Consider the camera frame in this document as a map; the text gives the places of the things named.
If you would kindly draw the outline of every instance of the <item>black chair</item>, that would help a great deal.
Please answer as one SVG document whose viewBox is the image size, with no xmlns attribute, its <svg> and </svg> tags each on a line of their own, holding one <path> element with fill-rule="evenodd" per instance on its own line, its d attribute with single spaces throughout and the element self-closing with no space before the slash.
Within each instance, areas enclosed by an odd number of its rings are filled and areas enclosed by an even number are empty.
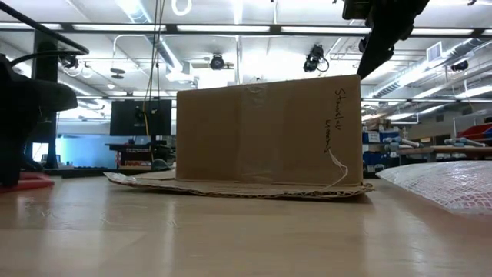
<svg viewBox="0 0 492 277">
<path fill-rule="evenodd" d="M 29 134 L 47 113 L 77 108 L 75 93 L 67 85 L 32 80 L 12 69 L 0 54 L 0 185 L 18 184 L 20 171 L 40 168 L 24 155 Z"/>
</svg>

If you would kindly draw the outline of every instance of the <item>red object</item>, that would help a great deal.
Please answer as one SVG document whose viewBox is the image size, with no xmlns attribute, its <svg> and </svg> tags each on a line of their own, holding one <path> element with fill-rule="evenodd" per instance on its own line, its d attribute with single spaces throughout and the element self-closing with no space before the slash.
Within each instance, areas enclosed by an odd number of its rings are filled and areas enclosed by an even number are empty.
<svg viewBox="0 0 492 277">
<path fill-rule="evenodd" d="M 19 180 L 18 185 L 9 189 L 0 188 L 0 193 L 17 192 L 28 189 L 41 189 L 51 187 L 54 184 L 55 181 L 51 180 L 49 176 L 44 173 L 21 172 L 21 179 Z"/>
<path fill-rule="evenodd" d="M 472 126 L 462 132 L 459 132 L 457 137 L 475 141 L 485 139 L 485 132 L 490 128 L 492 128 L 492 123 Z"/>
</svg>

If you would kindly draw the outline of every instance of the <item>fluorescent light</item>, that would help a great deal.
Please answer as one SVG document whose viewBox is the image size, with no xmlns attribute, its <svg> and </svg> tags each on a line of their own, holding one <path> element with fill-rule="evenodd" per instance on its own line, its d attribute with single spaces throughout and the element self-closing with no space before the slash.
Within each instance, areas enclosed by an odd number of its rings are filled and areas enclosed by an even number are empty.
<svg viewBox="0 0 492 277">
<path fill-rule="evenodd" d="M 401 113 L 401 114 L 397 114 L 397 115 L 388 116 L 386 119 L 389 119 L 389 120 L 400 120 L 400 119 L 403 119 L 403 118 L 411 117 L 412 115 L 414 115 L 414 114 L 413 113 L 409 113 L 409 112 L 405 112 L 405 113 Z"/>
<path fill-rule="evenodd" d="M 418 125 L 419 122 L 391 122 L 392 125 Z"/>
<path fill-rule="evenodd" d="M 46 28 L 49 28 L 51 30 L 62 30 L 62 26 L 59 24 L 42 24 Z M 3 22 L 0 23 L 0 28 L 6 28 L 6 29 L 14 29 L 14 30 L 32 30 L 32 27 L 25 24 L 25 23 L 19 23 L 19 22 Z"/>
<path fill-rule="evenodd" d="M 423 103 L 452 103 L 456 102 L 455 99 L 412 99 L 412 102 L 423 102 Z"/>
<path fill-rule="evenodd" d="M 166 30 L 166 26 L 159 26 L 161 31 Z M 79 31 L 125 31 L 125 32 L 153 32 L 153 25 L 142 24 L 74 24 L 73 28 Z"/>
<path fill-rule="evenodd" d="M 372 101 L 361 101 L 361 107 L 364 107 L 365 105 L 379 105 L 379 103 L 372 102 Z"/>
<path fill-rule="evenodd" d="M 406 102 L 406 99 L 399 98 L 363 98 L 362 101 L 366 102 Z"/>
<path fill-rule="evenodd" d="M 468 28 L 414 28 L 412 35 L 470 35 L 473 31 Z"/>
<path fill-rule="evenodd" d="M 146 92 L 146 91 L 133 91 L 133 96 L 147 96 L 147 97 L 150 97 L 152 95 L 152 97 L 157 97 L 157 96 L 168 96 L 168 94 L 165 92 L 165 91 L 152 91 L 152 92 Z"/>
<path fill-rule="evenodd" d="M 285 27 L 281 28 L 281 32 L 366 35 L 366 34 L 369 34 L 371 32 L 371 29 L 370 28 L 363 28 L 363 27 L 285 26 Z"/>
<path fill-rule="evenodd" d="M 77 96 L 77 99 L 86 99 L 86 100 L 102 99 L 102 96 Z"/>
<path fill-rule="evenodd" d="M 492 99 L 467 99 L 464 101 L 470 103 L 492 103 Z"/>
<path fill-rule="evenodd" d="M 269 32 L 269 26 L 259 25 L 178 25 L 180 32 Z"/>
<path fill-rule="evenodd" d="M 109 96 L 108 99 L 111 100 L 126 100 L 126 99 L 134 99 L 134 100 L 143 100 L 144 96 Z"/>
<path fill-rule="evenodd" d="M 480 87 L 480 88 L 468 89 L 468 91 L 463 92 L 463 93 L 457 95 L 456 98 L 474 97 L 474 96 L 481 95 L 481 94 L 484 94 L 484 93 L 488 93 L 488 92 L 491 92 L 491 91 L 492 91 L 492 85 L 485 85 L 485 86 Z"/>
<path fill-rule="evenodd" d="M 439 106 L 435 106 L 435 107 L 432 107 L 432 108 L 428 108 L 428 109 L 423 110 L 422 112 L 419 112 L 419 114 L 425 115 L 425 114 L 431 113 L 431 112 L 433 112 L 435 110 L 438 110 L 439 108 L 442 108 L 442 107 L 444 107 L 444 105 L 439 105 Z"/>
</svg>

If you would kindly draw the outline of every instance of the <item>workbench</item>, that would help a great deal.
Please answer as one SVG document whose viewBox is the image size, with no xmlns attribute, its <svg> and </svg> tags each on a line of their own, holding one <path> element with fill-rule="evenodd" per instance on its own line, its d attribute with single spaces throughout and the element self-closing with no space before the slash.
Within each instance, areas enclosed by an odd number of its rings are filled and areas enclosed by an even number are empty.
<svg viewBox="0 0 492 277">
<path fill-rule="evenodd" d="M 337 202 L 150 193 L 106 178 L 0 197 L 2 276 L 489 276 L 492 222 L 383 180 Z"/>
<path fill-rule="evenodd" d="M 465 154 L 467 159 L 485 159 L 492 156 L 492 147 L 454 147 L 454 146 L 430 146 L 417 149 L 401 149 L 397 151 L 400 156 L 400 164 L 405 164 L 402 156 L 423 155 L 427 162 L 437 162 L 437 154 Z"/>
</svg>

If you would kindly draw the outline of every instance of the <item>cardboard sheet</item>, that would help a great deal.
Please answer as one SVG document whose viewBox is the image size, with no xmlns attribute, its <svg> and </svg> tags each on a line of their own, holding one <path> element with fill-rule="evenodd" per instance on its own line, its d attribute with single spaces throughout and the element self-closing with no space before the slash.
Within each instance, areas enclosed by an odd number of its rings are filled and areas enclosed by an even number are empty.
<svg viewBox="0 0 492 277">
<path fill-rule="evenodd" d="M 336 199 L 373 191 L 373 185 L 352 186 L 252 184 L 242 182 L 183 182 L 175 179 L 175 171 L 152 172 L 125 176 L 105 173 L 109 181 L 137 189 L 155 189 L 163 192 L 185 192 L 213 197 L 250 199 Z"/>
</svg>

